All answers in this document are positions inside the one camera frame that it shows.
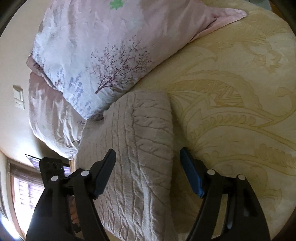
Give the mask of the person's left hand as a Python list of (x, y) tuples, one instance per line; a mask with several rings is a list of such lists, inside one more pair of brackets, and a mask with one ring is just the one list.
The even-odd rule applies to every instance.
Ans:
[(78, 213), (77, 213), (76, 202), (75, 202), (74, 196), (69, 197), (69, 209), (70, 209), (70, 216), (71, 216), (72, 223), (75, 225), (78, 225), (79, 218), (78, 218)]

